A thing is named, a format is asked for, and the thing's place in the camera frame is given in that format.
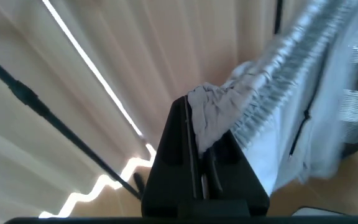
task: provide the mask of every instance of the wooden floor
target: wooden floor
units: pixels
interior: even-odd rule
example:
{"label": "wooden floor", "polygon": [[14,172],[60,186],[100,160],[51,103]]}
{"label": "wooden floor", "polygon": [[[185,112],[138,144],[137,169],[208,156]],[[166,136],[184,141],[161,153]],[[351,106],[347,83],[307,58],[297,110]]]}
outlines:
{"label": "wooden floor", "polygon": [[[137,172],[147,180],[150,170],[138,168]],[[132,179],[129,183],[135,186]],[[358,153],[342,161],[332,179],[311,179],[306,185],[293,182],[275,192],[268,215],[289,216],[302,206],[358,215]],[[71,216],[140,217],[140,202],[123,188],[106,187],[92,202],[78,203]]]}

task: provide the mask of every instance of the beige curtain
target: beige curtain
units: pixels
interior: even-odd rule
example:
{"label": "beige curtain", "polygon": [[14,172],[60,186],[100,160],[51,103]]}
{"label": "beige curtain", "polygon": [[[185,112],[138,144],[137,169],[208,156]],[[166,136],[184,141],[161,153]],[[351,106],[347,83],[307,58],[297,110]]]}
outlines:
{"label": "beige curtain", "polygon": [[[44,2],[0,0],[0,64],[117,173],[132,157],[150,159],[145,144],[157,148],[173,100],[203,82],[220,85],[236,65],[257,59],[272,38],[276,5],[274,0],[50,1],[94,63],[89,68]],[[95,68],[122,105],[115,104]],[[0,208],[9,211],[1,212],[0,220],[44,210],[58,214],[71,192],[87,194],[103,174],[2,82],[0,139],[7,142],[0,143],[0,183],[5,182],[0,192],[6,194]]]}

